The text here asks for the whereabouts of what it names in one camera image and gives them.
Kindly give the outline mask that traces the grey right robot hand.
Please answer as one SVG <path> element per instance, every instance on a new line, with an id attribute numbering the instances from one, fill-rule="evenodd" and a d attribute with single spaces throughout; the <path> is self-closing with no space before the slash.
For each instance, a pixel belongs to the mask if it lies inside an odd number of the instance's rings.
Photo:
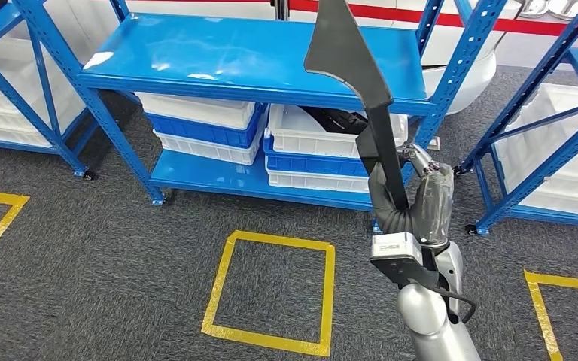
<path id="1" fill-rule="evenodd" d="M 454 172 L 450 165 L 432 160 L 417 144 L 398 150 L 402 160 L 412 163 L 421 179 L 412 206 L 399 210 L 386 186 L 386 176 L 380 162 L 370 173 L 368 187 L 373 213 L 379 228 L 385 233 L 409 232 L 421 245 L 442 248 L 448 243 L 454 192 Z"/>

